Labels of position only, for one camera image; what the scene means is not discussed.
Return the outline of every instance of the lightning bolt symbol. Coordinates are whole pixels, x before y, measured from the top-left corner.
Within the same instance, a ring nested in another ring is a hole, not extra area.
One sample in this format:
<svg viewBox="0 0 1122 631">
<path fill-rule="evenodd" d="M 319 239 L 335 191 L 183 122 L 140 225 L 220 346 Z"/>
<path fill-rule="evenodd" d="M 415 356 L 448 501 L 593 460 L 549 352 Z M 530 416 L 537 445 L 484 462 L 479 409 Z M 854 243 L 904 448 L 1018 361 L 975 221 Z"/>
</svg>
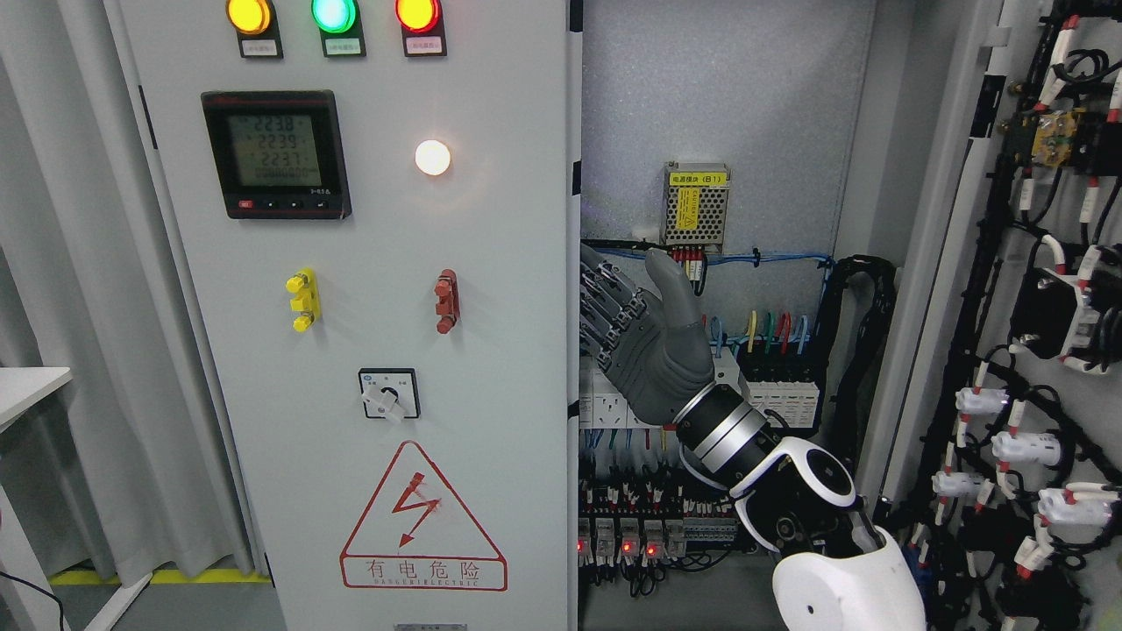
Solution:
<svg viewBox="0 0 1122 631">
<path fill-rule="evenodd" d="M 424 520 L 427 519 L 429 515 L 432 514 L 432 512 L 435 511 L 436 506 L 440 504 L 440 500 L 424 500 L 423 497 L 422 502 L 405 504 L 405 501 L 410 499 L 410 495 L 413 495 L 414 493 L 417 492 L 417 487 L 421 486 L 421 483 L 423 481 L 424 481 L 424 474 L 420 472 L 413 474 L 413 479 L 411 479 L 410 484 L 405 487 L 405 493 L 402 493 L 402 496 L 397 500 L 397 504 L 394 506 L 393 510 L 394 513 L 412 511 L 413 509 L 420 509 L 421 506 L 425 506 L 424 512 L 421 513 L 421 519 L 419 519 L 416 523 L 413 524 L 413 528 L 408 532 L 402 533 L 402 540 L 397 545 L 398 548 L 404 547 L 406 543 L 413 540 L 413 533 L 416 532 L 417 527 L 421 525 L 421 523 L 424 522 Z"/>
</svg>

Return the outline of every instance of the white curtain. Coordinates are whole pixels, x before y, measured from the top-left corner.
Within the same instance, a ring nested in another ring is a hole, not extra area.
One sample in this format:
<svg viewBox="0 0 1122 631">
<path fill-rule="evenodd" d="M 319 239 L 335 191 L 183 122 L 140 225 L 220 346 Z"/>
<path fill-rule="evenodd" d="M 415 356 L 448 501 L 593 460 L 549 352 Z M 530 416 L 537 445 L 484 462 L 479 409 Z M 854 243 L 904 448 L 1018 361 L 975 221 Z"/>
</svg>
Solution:
<svg viewBox="0 0 1122 631">
<path fill-rule="evenodd" d="M 92 559 L 130 584 L 228 555 L 249 571 L 236 452 L 104 11 L 0 0 L 0 365 L 74 374 L 4 435 L 0 476 L 48 573 Z"/>
</svg>

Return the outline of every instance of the yellow label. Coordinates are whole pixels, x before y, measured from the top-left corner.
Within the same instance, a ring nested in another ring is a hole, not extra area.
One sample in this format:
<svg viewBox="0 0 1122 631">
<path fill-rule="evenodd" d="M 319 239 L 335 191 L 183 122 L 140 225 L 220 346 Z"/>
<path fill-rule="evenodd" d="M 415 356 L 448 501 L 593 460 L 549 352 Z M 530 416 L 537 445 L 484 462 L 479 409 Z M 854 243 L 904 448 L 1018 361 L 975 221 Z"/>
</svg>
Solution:
<svg viewBox="0 0 1122 631">
<path fill-rule="evenodd" d="M 671 186 L 724 186 L 728 174 L 721 172 L 688 172 L 670 174 Z"/>
<path fill-rule="evenodd" d="M 679 230 L 698 229 L 698 209 L 701 207 L 701 191 L 696 188 L 678 189 Z"/>
</svg>

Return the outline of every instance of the green indicator light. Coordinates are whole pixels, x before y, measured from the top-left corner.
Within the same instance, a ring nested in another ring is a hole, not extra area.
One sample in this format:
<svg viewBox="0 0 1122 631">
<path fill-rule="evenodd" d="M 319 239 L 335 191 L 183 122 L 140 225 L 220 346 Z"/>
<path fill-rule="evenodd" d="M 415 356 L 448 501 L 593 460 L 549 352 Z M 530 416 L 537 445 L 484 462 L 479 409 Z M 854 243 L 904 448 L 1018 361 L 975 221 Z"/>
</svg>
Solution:
<svg viewBox="0 0 1122 631">
<path fill-rule="evenodd" d="M 355 0 L 312 0 L 312 19 L 324 33 L 347 33 L 356 12 Z"/>
</svg>

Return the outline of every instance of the digital power meter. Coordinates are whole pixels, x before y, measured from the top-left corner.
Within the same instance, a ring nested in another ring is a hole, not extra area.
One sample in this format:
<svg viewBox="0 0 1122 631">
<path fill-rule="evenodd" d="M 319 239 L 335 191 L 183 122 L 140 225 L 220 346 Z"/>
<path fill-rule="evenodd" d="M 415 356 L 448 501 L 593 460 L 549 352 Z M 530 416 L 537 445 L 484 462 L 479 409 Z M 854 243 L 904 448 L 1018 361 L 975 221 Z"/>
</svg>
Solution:
<svg viewBox="0 0 1122 631">
<path fill-rule="evenodd" d="M 350 214 L 335 97 L 206 92 L 203 115 L 231 219 L 342 219 Z"/>
</svg>

